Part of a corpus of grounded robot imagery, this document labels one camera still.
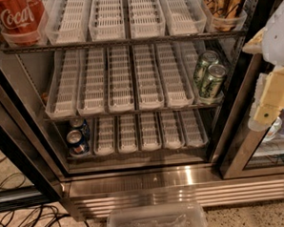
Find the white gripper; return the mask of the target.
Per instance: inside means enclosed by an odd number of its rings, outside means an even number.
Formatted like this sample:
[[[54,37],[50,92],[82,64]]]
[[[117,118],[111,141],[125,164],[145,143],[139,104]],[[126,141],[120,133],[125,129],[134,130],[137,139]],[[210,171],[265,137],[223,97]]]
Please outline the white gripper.
[[[249,54],[263,54],[265,61],[284,66],[284,0],[264,28],[242,47]],[[284,109],[284,67],[266,76],[253,119],[260,125],[272,125]]]

